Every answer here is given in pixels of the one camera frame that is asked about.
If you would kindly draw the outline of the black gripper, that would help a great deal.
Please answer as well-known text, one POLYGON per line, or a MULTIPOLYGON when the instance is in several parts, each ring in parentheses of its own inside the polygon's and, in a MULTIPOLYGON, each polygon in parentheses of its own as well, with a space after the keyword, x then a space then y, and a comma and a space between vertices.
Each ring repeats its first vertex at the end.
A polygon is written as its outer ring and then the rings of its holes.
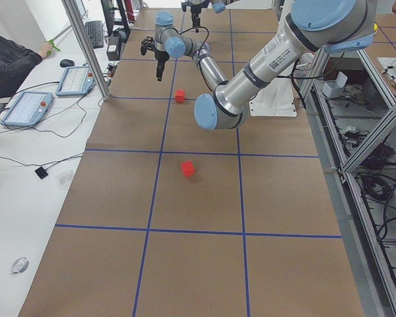
MULTIPOLYGON (((200 27, 200 16, 199 13, 191 14, 192 26, 200 27)), ((165 63, 169 60, 169 55, 167 52, 156 50, 154 56, 157 60, 157 68, 156 68, 156 78, 157 81, 162 81, 162 77, 164 74, 164 66, 165 63)))

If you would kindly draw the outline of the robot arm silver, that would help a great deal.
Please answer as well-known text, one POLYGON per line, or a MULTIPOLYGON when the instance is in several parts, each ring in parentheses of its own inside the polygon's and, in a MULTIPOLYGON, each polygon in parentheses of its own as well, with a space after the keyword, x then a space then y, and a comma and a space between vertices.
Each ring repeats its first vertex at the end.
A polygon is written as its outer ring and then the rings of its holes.
MULTIPOLYGON (((213 11, 215 13, 221 13, 225 10, 227 5, 236 2, 236 0, 210 0, 208 3, 211 4, 213 11)), ((192 27, 199 28, 201 25, 200 14, 203 8, 205 8, 205 1, 201 0, 190 0, 190 1, 181 1, 181 9, 185 13, 187 8, 190 8, 191 11, 191 20, 192 27)))
POLYGON ((326 46, 334 52, 367 48, 374 38, 377 1, 293 1, 274 37, 231 79, 227 79, 202 41, 181 35, 174 18, 160 11, 153 44, 170 57, 189 56, 212 94, 202 94, 194 116, 203 129, 235 129, 245 122, 245 107, 304 53, 326 46))

